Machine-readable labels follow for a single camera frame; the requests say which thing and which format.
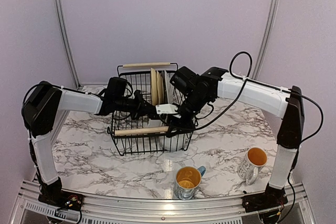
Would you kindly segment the red and teal plate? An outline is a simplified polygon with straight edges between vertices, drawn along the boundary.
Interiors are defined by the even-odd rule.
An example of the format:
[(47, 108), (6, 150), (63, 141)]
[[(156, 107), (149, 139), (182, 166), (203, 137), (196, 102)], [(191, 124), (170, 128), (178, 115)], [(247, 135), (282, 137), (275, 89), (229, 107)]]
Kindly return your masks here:
[(166, 70), (164, 70), (164, 86), (165, 86), (165, 94), (166, 100), (168, 104), (172, 104), (174, 102), (174, 87), (170, 83), (169, 75)]

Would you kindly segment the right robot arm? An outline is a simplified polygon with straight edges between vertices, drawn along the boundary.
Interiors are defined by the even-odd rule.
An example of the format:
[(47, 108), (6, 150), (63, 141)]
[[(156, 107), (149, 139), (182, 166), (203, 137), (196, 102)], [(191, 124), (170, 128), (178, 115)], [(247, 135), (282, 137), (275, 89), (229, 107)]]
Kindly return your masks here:
[(243, 205), (251, 207), (254, 202), (265, 207), (286, 204), (285, 184), (298, 157), (305, 120), (300, 88), (274, 87), (218, 67), (211, 67), (202, 75), (181, 67), (170, 83), (185, 95), (181, 105), (168, 104), (166, 114), (170, 116), (173, 129), (195, 130), (187, 124), (207, 102), (217, 98), (240, 101), (282, 119), (275, 163), (266, 189), (263, 193), (244, 197)]

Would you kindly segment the large white bowl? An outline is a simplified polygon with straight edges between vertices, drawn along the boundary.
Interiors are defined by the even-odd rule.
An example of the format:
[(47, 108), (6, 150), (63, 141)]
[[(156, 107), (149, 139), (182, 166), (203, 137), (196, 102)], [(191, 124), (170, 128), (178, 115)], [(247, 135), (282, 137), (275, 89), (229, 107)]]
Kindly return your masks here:
[(190, 144), (192, 137), (192, 132), (177, 134), (172, 137), (160, 136), (159, 144), (164, 151), (176, 152), (176, 151), (186, 151)]

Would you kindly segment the pale yellow round plate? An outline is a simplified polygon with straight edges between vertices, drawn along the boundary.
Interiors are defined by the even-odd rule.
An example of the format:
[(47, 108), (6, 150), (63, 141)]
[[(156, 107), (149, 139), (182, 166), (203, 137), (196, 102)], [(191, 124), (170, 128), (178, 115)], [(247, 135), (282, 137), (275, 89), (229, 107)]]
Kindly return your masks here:
[(157, 105), (158, 104), (158, 86), (157, 86), (157, 77), (156, 77), (156, 70), (154, 68), (151, 68), (151, 99), (152, 104)]

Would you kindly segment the grey reindeer plate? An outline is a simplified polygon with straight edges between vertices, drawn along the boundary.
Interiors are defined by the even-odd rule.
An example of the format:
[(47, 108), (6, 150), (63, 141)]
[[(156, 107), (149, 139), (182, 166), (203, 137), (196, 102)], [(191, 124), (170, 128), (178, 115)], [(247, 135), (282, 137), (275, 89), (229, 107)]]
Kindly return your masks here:
[(161, 77), (162, 77), (162, 88), (163, 88), (163, 102), (162, 102), (162, 104), (166, 104), (167, 95), (166, 95), (166, 84), (165, 84), (165, 70), (161, 71)]

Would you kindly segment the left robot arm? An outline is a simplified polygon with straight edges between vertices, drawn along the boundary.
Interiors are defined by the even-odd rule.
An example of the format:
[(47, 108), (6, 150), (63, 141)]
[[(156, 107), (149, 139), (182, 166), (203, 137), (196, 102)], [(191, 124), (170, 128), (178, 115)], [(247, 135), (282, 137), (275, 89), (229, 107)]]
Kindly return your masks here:
[(125, 112), (134, 120), (141, 116), (156, 117), (157, 109), (140, 90), (126, 94), (129, 86), (126, 79), (112, 77), (100, 93), (73, 90), (48, 81), (41, 81), (27, 91), (21, 113), (28, 132), (30, 155), (36, 167), (41, 194), (54, 205), (61, 206), (67, 199), (52, 153), (52, 140), (59, 134), (59, 116), (69, 112), (97, 116)]

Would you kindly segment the cream bird pattern plate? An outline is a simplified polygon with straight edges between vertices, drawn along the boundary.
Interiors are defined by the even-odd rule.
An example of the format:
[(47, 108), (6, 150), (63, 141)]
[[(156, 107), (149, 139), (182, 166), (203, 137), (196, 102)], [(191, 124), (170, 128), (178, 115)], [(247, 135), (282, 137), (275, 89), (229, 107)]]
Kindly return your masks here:
[(156, 72), (156, 80), (157, 80), (157, 97), (158, 97), (158, 104), (162, 104), (164, 101), (164, 92), (163, 92), (163, 79), (161, 74), (157, 71)]

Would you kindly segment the black wire dish rack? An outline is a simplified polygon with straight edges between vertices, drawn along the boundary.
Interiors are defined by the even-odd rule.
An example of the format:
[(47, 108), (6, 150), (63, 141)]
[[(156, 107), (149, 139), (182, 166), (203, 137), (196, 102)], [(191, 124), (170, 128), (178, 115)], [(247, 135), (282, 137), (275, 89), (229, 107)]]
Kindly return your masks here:
[[(118, 76), (124, 78), (132, 86), (125, 91), (130, 95), (131, 91), (141, 91), (145, 101), (152, 102), (152, 82), (151, 69), (157, 71), (157, 76), (162, 78), (163, 95), (160, 101), (171, 102), (180, 105), (184, 101), (184, 96), (172, 87), (169, 83), (170, 78), (178, 69), (177, 63), (149, 63), (137, 65), (119, 65), (117, 66)], [(166, 132), (150, 132), (150, 127), (161, 127), (160, 120), (151, 119), (143, 115), (134, 120), (128, 112), (115, 111), (111, 116), (111, 125), (107, 132), (119, 155), (127, 154), (145, 154), (155, 152), (175, 152), (188, 149), (193, 133), (179, 133), (172, 137), (167, 137)]]

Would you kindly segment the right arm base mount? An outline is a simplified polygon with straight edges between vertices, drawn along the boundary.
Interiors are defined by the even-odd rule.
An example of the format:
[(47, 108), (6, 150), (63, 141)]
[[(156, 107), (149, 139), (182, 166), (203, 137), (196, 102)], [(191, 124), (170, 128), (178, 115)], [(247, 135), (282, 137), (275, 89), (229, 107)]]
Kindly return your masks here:
[(288, 203), (288, 199), (285, 195), (280, 194), (280, 196), (259, 193), (253, 195), (245, 195), (243, 197), (242, 206), (246, 213), (261, 211), (274, 207), (283, 207)]

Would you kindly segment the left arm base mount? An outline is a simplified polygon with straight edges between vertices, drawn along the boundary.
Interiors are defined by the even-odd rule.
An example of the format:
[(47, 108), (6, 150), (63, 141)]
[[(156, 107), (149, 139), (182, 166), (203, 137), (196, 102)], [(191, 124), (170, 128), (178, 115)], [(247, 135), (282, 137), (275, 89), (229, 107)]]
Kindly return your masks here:
[(74, 211), (80, 211), (83, 198), (84, 196), (82, 194), (61, 190), (51, 194), (40, 194), (38, 201), (55, 206), (61, 210), (70, 209)]

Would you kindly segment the small white bowl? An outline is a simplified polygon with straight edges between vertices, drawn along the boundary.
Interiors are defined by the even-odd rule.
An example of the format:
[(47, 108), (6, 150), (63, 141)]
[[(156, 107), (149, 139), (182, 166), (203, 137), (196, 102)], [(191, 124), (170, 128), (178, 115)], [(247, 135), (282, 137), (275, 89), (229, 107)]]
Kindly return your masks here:
[(148, 116), (148, 127), (160, 127), (160, 126), (166, 126), (166, 124), (163, 122), (165, 121), (167, 117), (167, 114), (161, 114), (158, 116)]

